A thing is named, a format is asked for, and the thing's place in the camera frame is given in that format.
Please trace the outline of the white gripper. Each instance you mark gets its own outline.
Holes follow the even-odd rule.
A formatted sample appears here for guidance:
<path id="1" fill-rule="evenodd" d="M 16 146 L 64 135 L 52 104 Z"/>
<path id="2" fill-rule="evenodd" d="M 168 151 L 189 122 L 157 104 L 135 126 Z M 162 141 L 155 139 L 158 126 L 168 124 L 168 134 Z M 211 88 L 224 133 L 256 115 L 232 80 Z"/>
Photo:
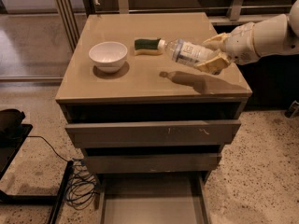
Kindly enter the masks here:
<path id="1" fill-rule="evenodd" d="M 221 33 L 207 39 L 202 45 L 215 51 L 207 56 L 206 61 L 196 63 L 194 67 L 201 72 L 218 75 L 232 63 L 232 59 L 239 65 L 257 62 L 259 55 L 254 48 L 253 32 L 254 23 L 249 22 L 237 26 L 230 34 Z"/>

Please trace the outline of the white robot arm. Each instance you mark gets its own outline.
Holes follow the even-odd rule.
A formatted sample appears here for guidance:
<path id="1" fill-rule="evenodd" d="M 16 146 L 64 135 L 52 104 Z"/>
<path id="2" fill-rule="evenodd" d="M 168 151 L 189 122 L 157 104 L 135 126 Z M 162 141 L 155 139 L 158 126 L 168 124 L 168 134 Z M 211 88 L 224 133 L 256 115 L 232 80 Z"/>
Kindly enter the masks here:
<path id="1" fill-rule="evenodd" d="M 271 55 L 298 54 L 299 0 L 288 15 L 237 26 L 231 33 L 209 38 L 203 46 L 213 52 L 195 68 L 212 75 L 219 74 L 231 63 L 245 65 Z"/>

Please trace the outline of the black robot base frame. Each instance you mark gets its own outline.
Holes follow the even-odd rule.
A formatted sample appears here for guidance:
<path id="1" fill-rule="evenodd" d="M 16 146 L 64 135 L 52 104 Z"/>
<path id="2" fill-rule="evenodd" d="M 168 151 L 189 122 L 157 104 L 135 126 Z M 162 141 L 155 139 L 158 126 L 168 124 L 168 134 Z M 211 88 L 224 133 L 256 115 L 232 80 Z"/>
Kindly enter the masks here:
<path id="1" fill-rule="evenodd" d="M 18 109 L 0 111 L 0 179 L 33 129 L 31 124 L 22 123 L 24 119 L 25 114 Z M 73 161 L 66 162 L 62 182 L 55 196 L 8 195 L 0 190 L 0 204 L 51 205 L 48 224 L 56 224 L 68 180 L 73 173 L 73 164 Z"/>

